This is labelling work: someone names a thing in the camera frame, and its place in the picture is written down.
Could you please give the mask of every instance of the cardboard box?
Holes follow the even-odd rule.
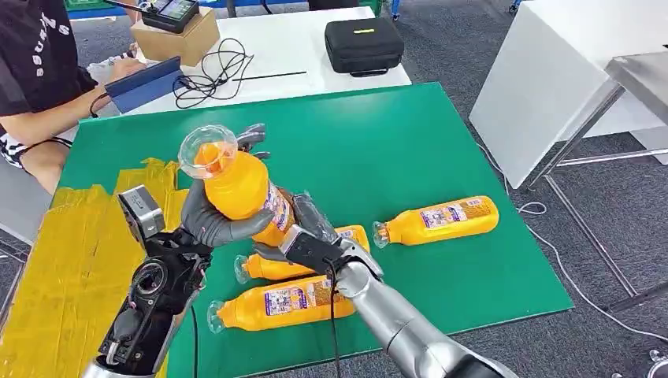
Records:
[[[196,66],[211,46],[220,38],[216,17],[211,8],[199,8],[181,34],[170,33],[141,20],[130,28],[144,56],[154,61],[164,61],[180,56],[182,65]]]

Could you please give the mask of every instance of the floor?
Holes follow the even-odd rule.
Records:
[[[464,120],[512,22],[512,16],[506,13],[509,3],[510,0],[402,1],[396,26],[406,42],[403,59],[406,71],[415,83],[441,82]],[[306,7],[272,6],[272,9],[279,13]],[[247,7],[239,9],[239,16],[263,12],[259,7]],[[218,16],[226,17],[226,12],[218,11]],[[81,64],[100,61],[110,53],[119,54],[127,49],[131,42],[127,26],[126,17],[75,23]],[[573,155],[640,148],[631,135],[620,134],[587,139]],[[652,157],[642,157],[569,168],[558,171],[554,177],[638,290],[668,279],[666,167]],[[511,196],[517,204],[542,201],[548,207],[543,216],[525,217],[526,223],[556,245],[570,275],[593,302],[604,305],[625,297],[622,287],[546,183],[535,192],[513,191]],[[558,271],[554,252],[545,245],[541,247]],[[6,235],[0,235],[0,249],[15,254],[25,251],[24,246]],[[0,295],[7,292],[10,277],[16,272],[13,269],[18,266],[11,258],[0,259]],[[651,366],[650,349],[668,352],[665,343],[618,327],[581,300],[569,284],[565,286],[575,303],[572,310],[466,332],[455,339],[501,361],[525,378],[607,378],[614,372],[624,377],[642,377]],[[626,310],[618,317],[630,326],[668,335],[668,298]],[[344,359],[342,368],[343,376],[400,376],[383,353]],[[332,364],[324,364],[271,376],[336,375]]]

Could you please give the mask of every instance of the black case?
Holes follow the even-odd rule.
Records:
[[[360,76],[385,73],[403,55],[395,25],[384,18],[332,21],[325,27],[325,45],[335,72]]]

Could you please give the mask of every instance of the green tabletop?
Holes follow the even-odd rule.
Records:
[[[386,282],[404,294],[443,332],[555,312],[573,304],[536,241],[478,150],[438,83],[324,94],[209,109],[84,121],[61,186],[101,183],[113,190],[120,169],[145,158],[176,160],[184,136],[206,124],[235,132],[262,122],[262,150],[272,181],[309,191],[335,226],[361,224],[472,195],[487,195],[500,221],[488,234],[422,246],[372,246]],[[188,180],[180,177],[180,186]],[[251,242],[216,251],[208,284],[195,302],[199,375],[245,376],[312,364],[333,357],[330,324],[320,322],[263,332],[238,328],[214,335],[206,326],[212,300],[235,298],[266,284],[236,282],[233,261]],[[340,353],[376,350],[358,315],[337,321]],[[187,318],[169,357],[169,376],[190,376],[193,335]]]

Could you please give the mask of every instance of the orange bottle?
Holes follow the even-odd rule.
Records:
[[[359,225],[340,227],[335,229],[339,236],[350,238],[369,251],[369,239],[366,237],[364,228]],[[286,278],[305,276],[313,274],[314,271],[299,264],[284,261],[273,261],[263,258],[259,254],[249,257],[237,256],[234,260],[234,273],[240,284],[248,282],[251,278],[266,278],[267,280],[285,280]]]
[[[373,242],[406,246],[490,232],[499,223],[499,211],[485,195],[477,195],[407,210],[389,222],[373,222]]]
[[[213,333],[232,327],[261,331],[326,321],[331,311],[331,290],[332,281],[327,276],[254,287],[231,301],[211,302],[207,312],[209,329]],[[352,313],[352,302],[335,294],[334,317],[347,317]]]
[[[226,217],[236,221],[271,209],[274,218],[253,240],[278,246],[295,223],[290,203],[269,180],[266,165],[237,148],[227,128],[204,126],[181,143],[179,163],[190,177],[204,179],[206,197]]]

